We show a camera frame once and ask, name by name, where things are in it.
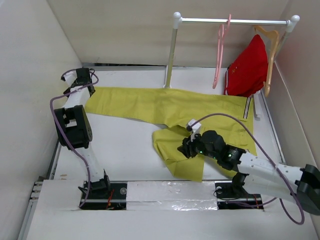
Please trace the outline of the yellow-green trousers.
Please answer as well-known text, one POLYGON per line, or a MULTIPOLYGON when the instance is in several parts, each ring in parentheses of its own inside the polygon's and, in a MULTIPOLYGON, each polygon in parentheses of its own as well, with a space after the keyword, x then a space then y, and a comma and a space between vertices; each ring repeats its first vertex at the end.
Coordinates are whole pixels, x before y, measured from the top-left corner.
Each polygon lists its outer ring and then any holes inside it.
POLYGON ((201 182, 205 157, 186 158, 178 147, 189 136, 186 124, 201 121, 201 132, 214 130, 227 144, 256 154, 256 145, 245 129, 254 131, 254 101, 250 97, 201 94, 181 89, 96 87, 85 105, 90 114, 141 120, 164 129, 152 133, 153 147, 170 173, 179 179, 201 182))

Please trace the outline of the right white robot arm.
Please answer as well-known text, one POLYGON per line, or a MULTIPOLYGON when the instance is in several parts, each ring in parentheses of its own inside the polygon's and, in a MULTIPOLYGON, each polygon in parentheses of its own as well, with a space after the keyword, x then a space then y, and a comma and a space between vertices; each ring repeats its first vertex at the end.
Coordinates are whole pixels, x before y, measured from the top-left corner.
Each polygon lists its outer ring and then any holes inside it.
POLYGON ((188 159, 201 154, 216 160, 223 169, 235 171, 231 191, 237 197, 247 193, 268 195, 292 203, 299 202, 305 212, 316 216, 320 214, 320 171, 313 165, 273 165, 269 160, 225 143, 214 130, 184 138, 177 150, 188 159))

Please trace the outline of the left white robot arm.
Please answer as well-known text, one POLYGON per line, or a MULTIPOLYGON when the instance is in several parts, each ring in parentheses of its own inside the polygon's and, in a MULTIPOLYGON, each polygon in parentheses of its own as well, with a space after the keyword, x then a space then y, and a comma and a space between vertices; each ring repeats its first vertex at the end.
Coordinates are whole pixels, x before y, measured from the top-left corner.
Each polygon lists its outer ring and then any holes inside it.
POLYGON ((94 85, 99 78, 94 69, 82 67, 66 71, 61 80, 68 88, 50 101, 59 142, 83 161, 88 180, 79 189, 84 194, 107 198, 112 191, 111 183, 90 145, 93 130, 85 111, 87 101, 96 92, 94 85))

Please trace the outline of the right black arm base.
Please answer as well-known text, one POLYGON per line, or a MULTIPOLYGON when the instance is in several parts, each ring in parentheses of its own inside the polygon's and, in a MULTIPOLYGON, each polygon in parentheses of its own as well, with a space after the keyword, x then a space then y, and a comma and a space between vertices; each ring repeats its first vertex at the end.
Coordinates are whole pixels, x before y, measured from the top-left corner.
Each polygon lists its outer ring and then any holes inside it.
POLYGON ((250 194, 243 188, 246 174, 237 173, 232 180, 215 181, 213 195, 219 210, 264 210, 260 194, 250 194))

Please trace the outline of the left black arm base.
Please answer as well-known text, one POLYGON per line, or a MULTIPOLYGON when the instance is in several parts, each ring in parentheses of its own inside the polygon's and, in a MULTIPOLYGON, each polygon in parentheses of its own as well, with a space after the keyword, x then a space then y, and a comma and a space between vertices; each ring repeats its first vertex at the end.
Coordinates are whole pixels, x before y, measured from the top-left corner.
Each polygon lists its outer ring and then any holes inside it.
POLYGON ((81 191, 80 209, 82 210, 107 210, 121 211, 127 209, 127 190, 126 181, 110 181, 107 175, 99 181, 90 183, 85 181, 83 186, 79 186, 81 191))

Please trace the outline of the red shorts on hanger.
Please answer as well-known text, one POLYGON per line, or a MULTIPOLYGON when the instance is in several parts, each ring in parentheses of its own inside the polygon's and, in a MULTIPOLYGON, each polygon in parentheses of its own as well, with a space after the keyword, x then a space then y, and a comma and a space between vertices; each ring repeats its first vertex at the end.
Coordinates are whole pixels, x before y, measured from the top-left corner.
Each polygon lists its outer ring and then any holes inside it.
POLYGON ((224 94, 250 97, 264 86, 267 72, 266 46, 260 35, 256 34, 245 50, 227 68, 224 94))

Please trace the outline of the pink plastic clothes hanger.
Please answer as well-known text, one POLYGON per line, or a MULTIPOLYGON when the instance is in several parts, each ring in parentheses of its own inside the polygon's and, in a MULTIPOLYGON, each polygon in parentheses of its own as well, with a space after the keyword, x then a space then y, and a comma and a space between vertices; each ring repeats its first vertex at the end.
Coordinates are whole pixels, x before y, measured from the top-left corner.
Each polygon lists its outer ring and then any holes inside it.
POLYGON ((221 24, 218 29, 217 34, 217 52, 216 52, 216 67, 215 67, 215 74, 214 79, 212 83, 212 88, 215 89, 220 77, 220 72, 222 68, 222 62, 223 62, 223 53, 224 53, 224 41, 226 38, 226 34, 229 31, 230 24, 231 24, 232 14, 230 13, 225 24, 221 24))

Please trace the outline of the wooden clothes hanger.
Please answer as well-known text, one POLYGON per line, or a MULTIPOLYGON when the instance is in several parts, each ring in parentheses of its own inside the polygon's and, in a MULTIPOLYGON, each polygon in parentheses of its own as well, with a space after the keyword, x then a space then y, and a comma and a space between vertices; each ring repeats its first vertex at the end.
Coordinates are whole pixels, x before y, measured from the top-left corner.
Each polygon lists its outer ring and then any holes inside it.
POLYGON ((273 73, 273 64, 275 61, 275 55, 277 53, 278 45, 280 42, 279 32, 277 30, 265 30, 260 25, 253 26, 255 31, 258 31, 260 34, 264 35, 270 40, 270 49, 268 55, 268 68, 267 68, 267 76, 266 81, 264 83, 264 96, 268 97, 271 90, 271 81, 272 81, 272 73, 273 73))

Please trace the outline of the white metal clothes rack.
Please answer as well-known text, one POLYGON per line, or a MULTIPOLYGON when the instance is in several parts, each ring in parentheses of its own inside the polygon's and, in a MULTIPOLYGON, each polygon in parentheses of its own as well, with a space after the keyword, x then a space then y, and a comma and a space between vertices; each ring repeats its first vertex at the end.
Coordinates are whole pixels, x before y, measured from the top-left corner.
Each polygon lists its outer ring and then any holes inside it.
MULTIPOLYGON (((231 25, 248 25, 248 26, 285 26, 284 34, 280 37, 279 36, 279 44, 277 47, 277 51, 275 54, 274 63, 276 60, 276 57, 278 56, 281 48, 295 29, 296 25, 300 21, 299 15, 293 15, 289 20, 253 20, 253 19, 233 19, 230 20, 230 26, 231 25)), ((168 63, 166 66, 166 73, 165 73, 165 84, 164 88, 170 88, 171 87, 171 79, 172 79, 172 71, 174 66, 174 59, 175 59, 175 52, 176 52, 176 42, 177 42, 177 36, 178 36, 178 29, 179 26, 183 23, 186 24, 225 24, 227 23, 228 18, 187 18, 182 17, 180 12, 175 12, 173 14, 173 26, 172 26, 172 34, 171 34, 171 40, 170 40, 170 51, 169 51, 169 57, 168 57, 168 63)), ((265 99, 265 87, 263 83, 263 89, 264 89, 264 96, 262 97, 265 99)))

